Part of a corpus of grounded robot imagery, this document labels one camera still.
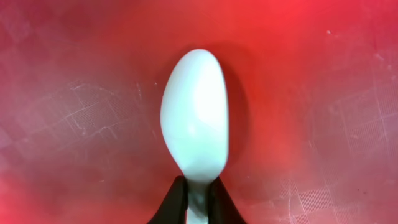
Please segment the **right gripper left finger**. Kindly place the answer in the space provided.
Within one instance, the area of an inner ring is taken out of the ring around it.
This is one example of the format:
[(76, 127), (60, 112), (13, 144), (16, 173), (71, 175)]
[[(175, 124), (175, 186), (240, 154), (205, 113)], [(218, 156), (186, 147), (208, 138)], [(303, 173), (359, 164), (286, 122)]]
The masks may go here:
[(177, 176), (159, 209), (148, 224), (185, 224), (188, 208), (188, 185), (184, 176)]

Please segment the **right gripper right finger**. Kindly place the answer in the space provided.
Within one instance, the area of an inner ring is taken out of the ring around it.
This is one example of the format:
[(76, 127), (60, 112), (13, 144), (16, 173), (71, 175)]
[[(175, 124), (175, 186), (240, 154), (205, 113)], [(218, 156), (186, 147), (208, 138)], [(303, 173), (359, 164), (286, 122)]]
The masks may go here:
[(246, 224), (219, 177), (210, 184), (208, 218), (209, 224)]

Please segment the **white plastic spoon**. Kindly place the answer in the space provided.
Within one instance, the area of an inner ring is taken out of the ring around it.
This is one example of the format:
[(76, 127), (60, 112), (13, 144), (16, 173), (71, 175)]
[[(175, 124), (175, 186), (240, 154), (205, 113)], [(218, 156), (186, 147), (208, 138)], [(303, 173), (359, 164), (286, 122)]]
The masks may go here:
[(186, 53), (162, 97), (160, 125), (167, 149), (188, 184), (188, 224), (209, 223), (208, 189), (229, 154), (229, 109), (223, 71), (205, 49)]

